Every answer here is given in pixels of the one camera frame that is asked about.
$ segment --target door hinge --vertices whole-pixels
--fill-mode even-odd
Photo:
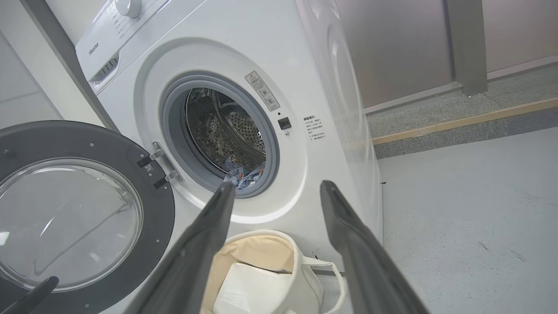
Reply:
[[[153,154],[150,154],[149,156],[138,161],[137,162],[138,166],[140,168],[145,168],[147,172],[151,174],[151,172],[153,171],[153,167],[151,166],[151,163],[155,161],[157,158],[162,157],[163,163],[165,163],[170,170],[170,172],[166,176],[164,176],[163,178],[155,182],[153,186],[155,186],[156,189],[159,189],[163,185],[165,185],[165,183],[169,182],[172,179],[176,179],[177,181],[182,182],[182,178],[175,170],[175,167],[170,162],[169,158],[167,157],[167,154],[165,153],[165,151],[163,150],[159,142],[158,141],[153,142],[153,147],[155,147],[156,151]]]

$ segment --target wooden trim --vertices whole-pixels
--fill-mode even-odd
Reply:
[[[522,104],[520,106],[506,108],[490,113],[485,113],[483,115],[459,119],[450,122],[444,122],[437,125],[422,127],[420,129],[415,129],[411,131],[405,131],[397,134],[386,135],[381,137],[376,137],[372,139],[374,145],[383,144],[387,142],[398,141],[402,139],[408,139],[410,137],[418,137],[424,134],[434,133],[438,131],[444,131],[449,129],[454,129],[456,127],[462,127],[467,125],[472,125],[481,122],[487,122],[491,120],[497,120],[501,118],[507,118],[511,116],[522,115],[524,113],[549,109],[553,107],[558,107],[558,98],[547,99],[545,101],[533,102],[528,104]]]

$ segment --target basket handle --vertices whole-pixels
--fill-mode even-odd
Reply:
[[[345,301],[345,296],[347,295],[347,293],[345,291],[345,280],[343,280],[343,277],[341,276],[341,273],[337,269],[337,266],[335,266],[335,264],[330,261],[323,261],[319,259],[310,258],[307,256],[302,257],[302,264],[307,266],[324,266],[324,267],[331,268],[331,270],[337,277],[337,282],[339,283],[339,298],[337,299],[337,303],[335,304],[335,306],[325,314],[338,313],[339,309],[343,305],[343,301]]]

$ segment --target blue clothing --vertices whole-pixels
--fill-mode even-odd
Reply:
[[[238,189],[244,190],[254,185],[261,178],[264,166],[259,166],[250,172],[248,175],[243,176],[242,180],[238,183]]]
[[[246,173],[244,167],[237,163],[234,155],[225,160],[225,170],[228,171],[228,173],[225,175],[225,179],[223,179],[223,181],[232,182],[235,187],[238,186]]]

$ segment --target white wall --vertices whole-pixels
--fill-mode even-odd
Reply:
[[[63,119],[104,126],[21,2],[0,1],[0,31]]]
[[[0,129],[24,122],[60,119],[58,111],[0,33]]]
[[[107,0],[46,0],[74,46],[105,2]]]

